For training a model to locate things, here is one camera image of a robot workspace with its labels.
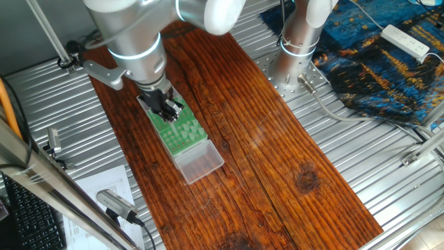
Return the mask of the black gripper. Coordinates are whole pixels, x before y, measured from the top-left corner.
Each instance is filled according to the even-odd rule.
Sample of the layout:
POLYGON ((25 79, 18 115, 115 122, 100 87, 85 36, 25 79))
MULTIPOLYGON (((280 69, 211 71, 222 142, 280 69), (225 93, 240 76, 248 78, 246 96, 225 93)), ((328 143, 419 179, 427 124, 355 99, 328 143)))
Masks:
POLYGON ((173 98, 173 91, 168 89, 165 93, 160 89, 153 91, 142 90, 145 104, 151 108, 152 113, 160 117, 164 122, 175 122, 184 106, 173 98))

